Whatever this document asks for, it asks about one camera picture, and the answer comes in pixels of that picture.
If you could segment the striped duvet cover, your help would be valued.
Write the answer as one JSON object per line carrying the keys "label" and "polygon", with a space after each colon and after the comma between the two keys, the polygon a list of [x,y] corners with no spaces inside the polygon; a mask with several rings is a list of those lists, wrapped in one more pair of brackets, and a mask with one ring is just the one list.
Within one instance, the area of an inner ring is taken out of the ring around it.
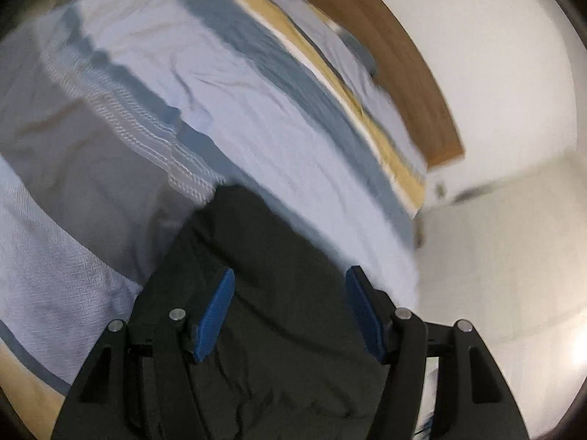
{"label": "striped duvet cover", "polygon": [[78,0],[1,44],[1,388],[47,439],[106,324],[223,187],[417,303],[426,165],[305,0]]}

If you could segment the wooden headboard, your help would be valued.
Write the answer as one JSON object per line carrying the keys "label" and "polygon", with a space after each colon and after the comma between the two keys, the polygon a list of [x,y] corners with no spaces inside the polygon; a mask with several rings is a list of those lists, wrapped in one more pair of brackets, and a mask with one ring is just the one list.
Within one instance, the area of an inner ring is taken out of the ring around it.
{"label": "wooden headboard", "polygon": [[423,56],[382,0],[307,0],[372,54],[373,77],[393,99],[430,168],[464,156],[457,126]]}

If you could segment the black puffer jacket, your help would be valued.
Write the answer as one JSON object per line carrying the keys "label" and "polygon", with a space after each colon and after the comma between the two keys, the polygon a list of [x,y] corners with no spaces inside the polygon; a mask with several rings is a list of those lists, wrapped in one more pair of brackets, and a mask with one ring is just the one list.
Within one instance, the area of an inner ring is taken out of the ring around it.
{"label": "black puffer jacket", "polygon": [[137,297],[135,326],[198,309],[216,275],[236,289],[210,356],[190,370],[216,439],[363,439],[387,370],[368,353],[327,256],[241,186],[186,220]]}

